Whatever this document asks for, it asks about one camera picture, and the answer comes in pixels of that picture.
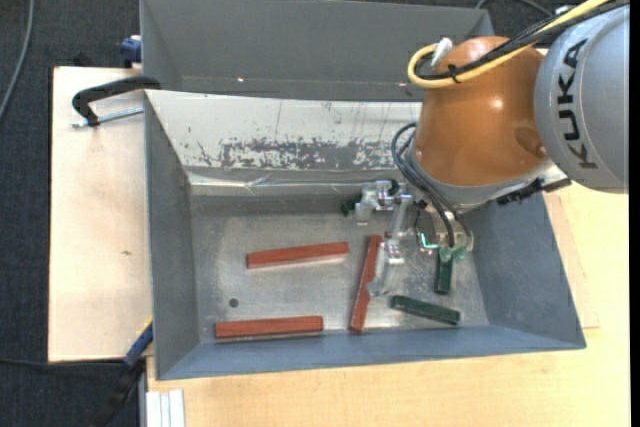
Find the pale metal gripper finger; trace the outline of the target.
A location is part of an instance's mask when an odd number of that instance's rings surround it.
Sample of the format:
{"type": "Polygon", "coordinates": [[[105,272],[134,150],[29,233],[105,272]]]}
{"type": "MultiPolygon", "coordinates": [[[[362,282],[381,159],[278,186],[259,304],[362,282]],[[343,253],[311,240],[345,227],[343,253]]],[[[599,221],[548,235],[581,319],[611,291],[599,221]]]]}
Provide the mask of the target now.
{"type": "Polygon", "coordinates": [[[366,289],[370,295],[381,295],[380,294],[380,277],[381,277],[381,272],[383,267],[383,260],[386,255],[393,256],[391,250],[389,249],[389,244],[386,242],[383,242],[380,244],[377,251],[375,267],[374,267],[374,277],[366,285],[366,289]]]}
{"type": "Polygon", "coordinates": [[[397,292],[401,288],[405,259],[403,257],[386,255],[380,277],[380,294],[387,295],[397,292]]]}

